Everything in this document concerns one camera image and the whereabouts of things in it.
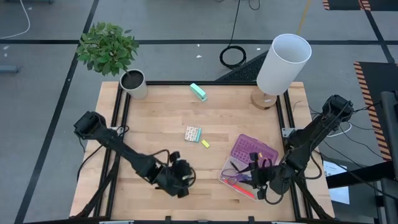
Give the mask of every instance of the wooden table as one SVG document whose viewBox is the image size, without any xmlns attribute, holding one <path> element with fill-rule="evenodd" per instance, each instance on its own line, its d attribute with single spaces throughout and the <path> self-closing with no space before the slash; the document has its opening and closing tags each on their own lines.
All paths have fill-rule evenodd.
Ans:
<svg viewBox="0 0 398 224">
<path fill-rule="evenodd" d="M 96 111 L 102 114 L 109 125 L 112 117 L 117 82 L 104 82 L 99 93 Z M 277 205 L 264 201 L 255 202 L 237 193 L 218 180 L 218 174 L 239 134 L 256 138 L 279 152 L 278 161 L 284 155 L 276 107 L 259 110 L 251 104 L 250 94 L 256 86 L 222 85 L 201 86 L 208 96 L 201 102 L 187 85 L 149 86 L 144 100 L 131 100 L 127 125 L 130 131 L 124 142 L 138 152 L 150 154 L 161 149 L 180 151 L 196 170 L 197 181 L 185 198 L 170 197 L 162 190 L 138 177 L 130 164 L 122 158 L 114 198 L 113 220 L 248 220 L 256 221 L 294 220 L 292 198 L 286 192 Z M 303 128 L 311 122 L 308 102 L 303 83 L 295 82 L 289 88 L 296 127 Z M 206 149 L 200 143 L 184 141 L 187 126 L 202 128 L 202 139 L 210 143 Z M 99 144 L 90 141 L 85 157 Z M 315 160 L 322 164 L 318 154 Z M 81 171 L 76 188 L 71 215 L 77 214 L 93 196 L 98 187 L 104 150 L 95 155 Z M 310 161 L 306 176 L 318 174 L 315 164 Z M 308 180 L 308 189 L 325 211 L 334 217 L 325 176 Z M 305 217 L 301 192 L 297 188 L 301 216 Z M 279 198 L 268 191 L 269 200 Z M 104 214 L 103 203 L 101 214 Z"/>
</svg>

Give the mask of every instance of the yellow sticky note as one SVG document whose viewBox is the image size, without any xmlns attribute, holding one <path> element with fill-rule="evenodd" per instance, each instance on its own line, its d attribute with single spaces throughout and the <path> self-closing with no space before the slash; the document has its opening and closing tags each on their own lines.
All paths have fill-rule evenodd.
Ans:
<svg viewBox="0 0 398 224">
<path fill-rule="evenodd" d="M 201 143 L 206 147 L 209 148 L 210 145 L 206 142 L 206 140 L 202 140 Z"/>
</svg>

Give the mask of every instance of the pink pegboard tray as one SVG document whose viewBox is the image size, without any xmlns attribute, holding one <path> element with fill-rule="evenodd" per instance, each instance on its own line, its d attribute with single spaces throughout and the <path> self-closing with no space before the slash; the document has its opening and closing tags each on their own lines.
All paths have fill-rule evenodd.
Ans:
<svg viewBox="0 0 398 224">
<path fill-rule="evenodd" d="M 279 155 L 279 153 L 275 149 L 272 149 L 271 147 L 258 141 L 257 139 L 250 138 L 245 134 L 240 134 L 235 142 L 234 147 L 232 148 L 231 156 L 239 159 L 245 164 L 249 164 L 250 162 L 252 162 L 249 155 L 251 152 L 261 152 L 262 157 L 259 156 L 260 167 L 262 166 L 262 162 L 264 161 L 264 159 L 267 158 L 270 158 L 272 161 L 272 165 L 275 165 Z M 266 161 L 265 166 L 267 167 L 269 165 L 269 161 Z"/>
</svg>

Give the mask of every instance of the green leaves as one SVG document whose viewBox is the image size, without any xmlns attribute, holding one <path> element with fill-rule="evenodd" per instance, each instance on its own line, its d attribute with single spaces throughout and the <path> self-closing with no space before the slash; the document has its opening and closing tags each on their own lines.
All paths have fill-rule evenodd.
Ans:
<svg viewBox="0 0 398 224">
<path fill-rule="evenodd" d="M 127 70 L 134 60 L 132 53 L 137 55 L 139 43 L 134 36 L 124 36 L 132 30 L 126 30 L 111 23 L 98 22 L 90 31 L 81 35 L 80 45 L 76 49 L 78 60 L 102 75 L 117 75 Z"/>
</svg>

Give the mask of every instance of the scissors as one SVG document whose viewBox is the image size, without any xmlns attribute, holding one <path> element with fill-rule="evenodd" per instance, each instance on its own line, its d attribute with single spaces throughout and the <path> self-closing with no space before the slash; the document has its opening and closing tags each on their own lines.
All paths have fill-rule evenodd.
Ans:
<svg viewBox="0 0 398 224">
<path fill-rule="evenodd" d="M 251 177 L 246 174 L 240 174 L 239 171 L 235 169 L 225 169 L 221 172 L 221 177 L 227 180 L 229 184 L 233 185 L 241 180 L 251 180 Z"/>
</svg>

